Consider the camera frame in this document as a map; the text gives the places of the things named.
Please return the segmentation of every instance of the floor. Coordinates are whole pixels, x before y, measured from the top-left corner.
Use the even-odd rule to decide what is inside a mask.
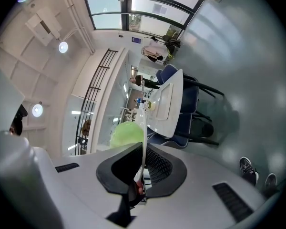
[[[225,97],[200,92],[198,110],[213,119],[211,139],[184,151],[208,156],[240,174],[250,158],[260,173],[286,178],[286,35],[263,0],[205,0],[172,64]]]

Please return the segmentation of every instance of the black railing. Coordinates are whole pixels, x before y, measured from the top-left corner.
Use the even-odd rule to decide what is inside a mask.
[[[101,84],[106,72],[110,69],[110,64],[118,51],[108,49],[97,67],[85,98],[82,102],[81,114],[78,119],[75,138],[75,155],[87,153],[88,134],[93,117],[93,109],[96,97],[101,90]]]

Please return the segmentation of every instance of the shoe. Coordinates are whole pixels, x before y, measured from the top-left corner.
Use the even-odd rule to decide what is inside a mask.
[[[267,176],[267,179],[265,181],[265,188],[268,187],[276,187],[276,175],[274,173],[270,173]]]
[[[253,169],[251,161],[247,157],[241,157],[241,159],[239,160],[239,166],[243,174],[250,173],[253,175],[255,173],[255,179],[256,179],[255,185],[256,185],[259,175],[257,171]]]

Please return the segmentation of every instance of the green balloon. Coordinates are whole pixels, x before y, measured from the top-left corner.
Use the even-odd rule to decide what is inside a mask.
[[[141,143],[144,140],[144,131],[135,122],[123,122],[115,128],[110,147],[121,147],[130,143]]]

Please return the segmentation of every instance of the sign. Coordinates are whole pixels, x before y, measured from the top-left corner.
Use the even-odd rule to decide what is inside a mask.
[[[133,37],[132,42],[141,44],[141,39],[140,39],[140,38]]]

